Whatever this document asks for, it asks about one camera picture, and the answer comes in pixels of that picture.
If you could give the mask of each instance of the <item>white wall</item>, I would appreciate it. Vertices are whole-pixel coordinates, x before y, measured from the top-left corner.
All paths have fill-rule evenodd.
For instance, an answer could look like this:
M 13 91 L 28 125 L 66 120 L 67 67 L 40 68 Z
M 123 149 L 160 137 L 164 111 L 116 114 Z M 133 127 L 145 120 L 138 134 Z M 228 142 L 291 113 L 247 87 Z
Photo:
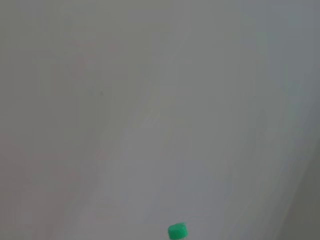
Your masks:
M 317 10 L 2 1 L 3 238 L 274 238 L 319 137 Z

